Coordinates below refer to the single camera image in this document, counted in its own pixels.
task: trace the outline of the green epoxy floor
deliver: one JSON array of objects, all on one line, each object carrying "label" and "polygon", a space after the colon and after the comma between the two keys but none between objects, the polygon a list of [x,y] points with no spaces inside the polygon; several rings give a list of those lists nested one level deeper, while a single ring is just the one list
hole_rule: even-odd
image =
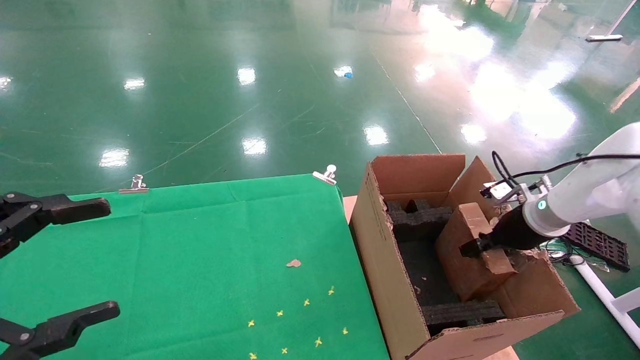
[{"label": "green epoxy floor", "polygon": [[[637,120],[640,8],[626,0],[0,0],[0,185],[34,195],[278,176],[379,154],[502,154],[512,172],[589,152]],[[337,76],[351,67],[353,78]],[[560,180],[566,172],[552,175]],[[595,226],[640,241],[623,217]],[[640,358],[569,268],[582,312],[521,359]],[[632,314],[640,322],[640,314]]]}]

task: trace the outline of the open cardboard box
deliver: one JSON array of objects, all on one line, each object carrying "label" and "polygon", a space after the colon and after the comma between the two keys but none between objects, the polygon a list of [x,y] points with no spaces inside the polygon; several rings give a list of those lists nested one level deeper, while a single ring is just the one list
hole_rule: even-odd
[{"label": "open cardboard box", "polygon": [[[506,319],[429,333],[384,201],[471,208],[467,222],[478,220],[474,207],[483,222],[498,217],[499,209],[479,193],[483,183],[495,181],[486,165],[476,157],[460,176],[464,169],[464,154],[378,156],[366,166],[351,225],[393,360],[481,360],[580,310],[546,254],[525,252],[511,259],[517,274],[484,297],[496,300]],[[477,205],[459,207],[470,203]]]}]

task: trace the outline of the torn cardboard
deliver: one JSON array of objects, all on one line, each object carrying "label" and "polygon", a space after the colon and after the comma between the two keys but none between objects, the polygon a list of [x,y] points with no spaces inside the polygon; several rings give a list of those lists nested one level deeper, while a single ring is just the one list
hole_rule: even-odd
[{"label": "torn cardboard", "polygon": [[485,251],[480,259],[460,254],[460,246],[491,230],[477,203],[462,204],[454,209],[436,241],[449,285],[462,301],[484,299],[516,274],[502,249]]},{"label": "torn cardboard", "polygon": [[[479,221],[483,215],[489,222],[498,217],[500,209],[479,193],[483,183],[495,178],[478,157],[461,175],[464,168],[463,154],[379,156],[366,166],[351,223],[393,360],[481,360],[579,311],[548,259],[523,254],[513,269],[517,274],[483,293],[499,303],[508,319],[429,334],[384,200],[425,199],[434,208],[454,209],[475,202],[472,218]],[[489,261],[488,271],[510,274],[511,270],[501,270],[506,264],[499,257]]]}]

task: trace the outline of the cable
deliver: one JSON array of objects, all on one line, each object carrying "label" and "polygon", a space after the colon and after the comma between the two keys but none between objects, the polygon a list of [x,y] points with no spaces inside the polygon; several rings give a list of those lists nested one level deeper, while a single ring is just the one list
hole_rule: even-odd
[{"label": "cable", "polygon": [[[515,179],[513,179],[513,176],[511,176],[511,174],[509,173],[509,170],[504,164],[504,161],[495,150],[491,152],[491,158],[493,159],[493,165],[498,170],[498,174],[502,176],[502,182],[506,182],[507,185],[509,185],[511,188],[517,187],[518,183],[515,181]],[[502,165],[502,168],[504,169],[504,172],[507,174],[507,176],[502,173],[502,169],[498,166],[498,162],[500,163],[500,165]]]},{"label": "cable", "polygon": [[[558,257],[551,256],[550,253],[553,250],[549,251],[549,248],[548,248],[549,241],[547,241],[545,243],[544,249],[545,249],[545,251],[547,251],[547,255],[549,256],[549,262],[551,262],[552,264],[560,263],[562,265],[572,265],[572,266],[581,265],[581,264],[584,264],[587,261],[586,258],[590,258],[591,257],[589,255],[586,256],[585,254],[580,253],[577,249],[573,248],[573,245],[570,242],[568,242],[568,241],[566,241],[566,240],[564,240],[562,238],[558,238],[556,240],[557,241],[561,241],[564,244],[564,247],[566,248],[566,250],[565,250],[564,254],[562,254],[562,255],[560,255]],[[577,263],[577,264],[572,263],[571,259],[570,259],[572,255],[580,256],[582,258],[582,261],[580,263]]]},{"label": "cable", "polygon": [[[556,165],[552,168],[548,168],[546,170],[535,170],[535,171],[526,171],[526,172],[521,172],[519,174],[515,174],[513,176],[510,176],[509,178],[516,178],[516,177],[522,177],[522,176],[527,176],[527,175],[543,175],[543,174],[548,174],[550,172],[554,172],[557,170],[560,170],[561,168],[573,165],[573,164],[578,164],[578,163],[582,163],[585,161],[589,161],[589,160],[605,160],[605,159],[610,159],[610,160],[629,160],[629,159],[636,159],[636,160],[640,160],[640,155],[629,155],[629,154],[606,154],[606,155],[592,155],[592,156],[585,156],[583,158],[579,158],[579,159],[574,159],[571,161],[567,161],[566,163],[562,163],[560,165]],[[502,180],[496,182],[495,184],[491,185],[491,187],[493,188],[496,185],[502,184],[502,183],[508,183],[508,180],[503,176]]]}]

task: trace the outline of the green table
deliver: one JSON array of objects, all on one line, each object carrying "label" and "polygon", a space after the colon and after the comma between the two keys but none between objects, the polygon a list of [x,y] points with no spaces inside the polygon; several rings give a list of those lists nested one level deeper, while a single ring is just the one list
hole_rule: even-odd
[{"label": "green table", "polygon": [[388,359],[338,188],[299,175],[98,196],[110,217],[0,261],[11,321],[120,304],[51,359]]}]

